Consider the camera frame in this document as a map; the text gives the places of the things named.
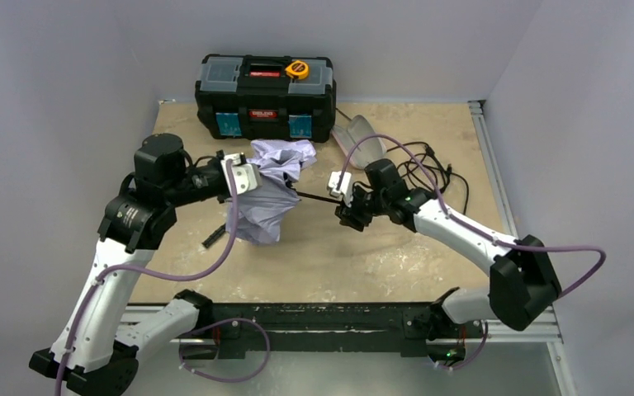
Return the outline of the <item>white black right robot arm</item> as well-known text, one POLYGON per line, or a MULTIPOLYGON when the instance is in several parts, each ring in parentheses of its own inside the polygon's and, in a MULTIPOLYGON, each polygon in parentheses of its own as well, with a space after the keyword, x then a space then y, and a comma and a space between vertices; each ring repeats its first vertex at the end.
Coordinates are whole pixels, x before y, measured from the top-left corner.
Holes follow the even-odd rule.
POLYGON ((435 193, 409 188, 389 159, 365 169, 369 188, 349 172, 332 172, 328 193, 339 200, 339 223, 359 232, 377 216, 443 243, 475 264, 489 279, 476 290, 452 288, 430 304, 430 334, 482 319, 499 320, 525 330, 561 294, 542 242, 528 235, 517 239, 486 228, 455 211, 435 193))

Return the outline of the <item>pink umbrella case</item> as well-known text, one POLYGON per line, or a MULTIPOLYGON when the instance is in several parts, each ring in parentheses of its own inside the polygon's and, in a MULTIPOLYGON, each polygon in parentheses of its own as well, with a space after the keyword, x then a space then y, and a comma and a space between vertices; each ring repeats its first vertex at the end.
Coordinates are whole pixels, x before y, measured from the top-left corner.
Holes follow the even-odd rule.
POLYGON ((359 170, 386 156, 386 146, 380 138, 373 138, 375 134, 375 129, 363 115, 355 115, 345 127, 335 125, 331 131, 346 155, 356 147, 348 161, 359 170))

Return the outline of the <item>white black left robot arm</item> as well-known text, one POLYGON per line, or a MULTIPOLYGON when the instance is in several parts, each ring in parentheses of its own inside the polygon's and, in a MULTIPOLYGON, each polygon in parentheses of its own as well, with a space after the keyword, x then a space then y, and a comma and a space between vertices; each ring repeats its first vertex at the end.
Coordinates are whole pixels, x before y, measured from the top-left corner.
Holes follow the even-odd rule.
POLYGON ((161 278, 148 264, 183 205, 239 195, 241 153, 218 152, 204 165, 193 160, 175 134, 147 137, 134 155, 134 170, 121 183, 98 228, 87 282, 66 326, 51 347, 36 351, 29 366, 55 382, 54 391, 120 395, 141 363, 185 333, 204 332, 211 301, 185 290, 132 329, 121 317, 141 275, 161 278))

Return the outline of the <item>purple umbrella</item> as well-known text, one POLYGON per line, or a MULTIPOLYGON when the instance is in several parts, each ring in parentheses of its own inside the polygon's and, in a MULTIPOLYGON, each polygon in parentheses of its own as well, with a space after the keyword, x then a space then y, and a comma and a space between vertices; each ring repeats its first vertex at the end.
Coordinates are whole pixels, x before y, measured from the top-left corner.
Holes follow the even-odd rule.
POLYGON ((251 148, 248 163, 258 169, 261 186, 230 202, 225 230, 254 245, 272 245, 280 241, 284 217, 300 203, 294 185, 317 162, 317 152, 305 139, 255 139, 251 148))

